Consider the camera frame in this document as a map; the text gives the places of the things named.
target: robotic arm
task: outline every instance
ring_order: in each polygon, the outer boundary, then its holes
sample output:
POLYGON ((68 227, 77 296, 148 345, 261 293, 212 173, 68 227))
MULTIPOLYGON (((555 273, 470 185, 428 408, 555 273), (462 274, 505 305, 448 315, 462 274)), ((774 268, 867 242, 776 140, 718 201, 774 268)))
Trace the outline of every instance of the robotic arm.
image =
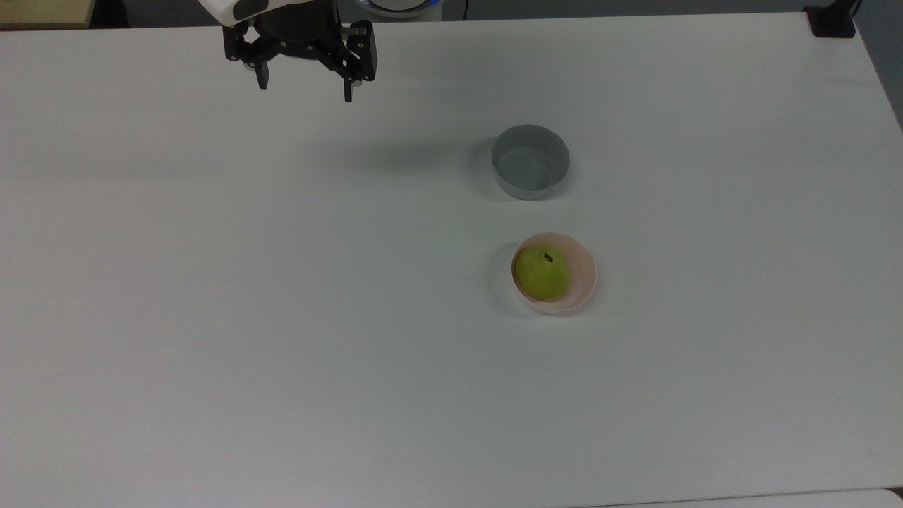
POLYGON ((363 81, 377 75, 377 47, 373 24, 361 21, 343 26, 336 0, 200 0, 223 24, 226 58, 242 61, 266 89, 266 63, 283 54, 316 60, 344 81, 345 102, 363 81), (249 26, 258 34, 245 41, 249 26))

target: floor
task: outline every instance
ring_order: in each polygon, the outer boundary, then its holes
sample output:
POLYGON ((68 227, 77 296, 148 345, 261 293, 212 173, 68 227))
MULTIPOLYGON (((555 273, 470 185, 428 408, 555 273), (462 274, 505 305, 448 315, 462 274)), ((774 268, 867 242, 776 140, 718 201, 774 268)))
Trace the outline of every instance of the floor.
MULTIPOLYGON (((339 0, 342 19, 355 21, 354 0, 339 0)), ((129 23, 140 26, 216 24, 197 0, 125 0, 129 23)), ((446 0, 444 18, 517 19, 655 14, 799 12, 828 0, 446 0)), ((903 0, 863 0, 856 15, 890 105, 903 126, 903 0)))

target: bowl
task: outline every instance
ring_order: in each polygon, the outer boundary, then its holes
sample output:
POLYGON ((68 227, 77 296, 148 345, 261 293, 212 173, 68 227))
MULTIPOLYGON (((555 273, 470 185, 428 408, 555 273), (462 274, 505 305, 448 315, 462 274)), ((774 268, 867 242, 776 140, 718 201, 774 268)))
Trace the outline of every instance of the bowl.
POLYGON ((534 200, 551 191, 570 165, 567 145, 545 127, 515 126, 492 144, 492 167, 498 185, 519 200, 534 200))
POLYGON ((596 263, 592 260, 592 254, 583 245, 562 233, 539 233, 517 246, 514 256, 511 257, 511 279, 517 288, 517 292, 523 297, 526 306, 541 314, 561 314, 572 311, 590 299, 596 288, 596 263), (552 245, 561 250, 567 261, 569 271, 569 284, 564 295, 555 300, 537 300, 524 292, 517 279, 515 263, 520 253, 534 245, 552 245))

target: pink bowl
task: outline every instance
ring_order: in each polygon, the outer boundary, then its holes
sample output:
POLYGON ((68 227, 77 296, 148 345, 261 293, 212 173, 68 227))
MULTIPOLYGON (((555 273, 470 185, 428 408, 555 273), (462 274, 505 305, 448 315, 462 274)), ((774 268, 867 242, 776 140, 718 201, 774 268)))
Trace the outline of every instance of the pink bowl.
POLYGON ((592 254, 583 245, 573 238, 561 233, 539 233, 517 246, 514 256, 511 258, 511 278, 520 296, 524 298, 526 306, 542 314, 561 314, 573 310, 583 302, 590 299, 592 291, 596 288, 596 263, 592 260, 592 254), (552 245, 561 249, 564 259, 567 261, 570 272, 570 284, 567 292, 555 300, 537 300, 524 292, 517 280, 515 263, 521 251, 534 245, 552 245))

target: green pear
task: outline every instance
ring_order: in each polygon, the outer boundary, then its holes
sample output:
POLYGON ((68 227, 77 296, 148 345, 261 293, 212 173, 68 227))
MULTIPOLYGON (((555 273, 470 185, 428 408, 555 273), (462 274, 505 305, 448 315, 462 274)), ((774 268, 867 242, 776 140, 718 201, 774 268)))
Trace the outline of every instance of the green pear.
POLYGON ((571 282, 564 254, 552 245, 534 245, 522 250, 514 268, 524 292, 537 300, 555 300, 567 291, 571 282))

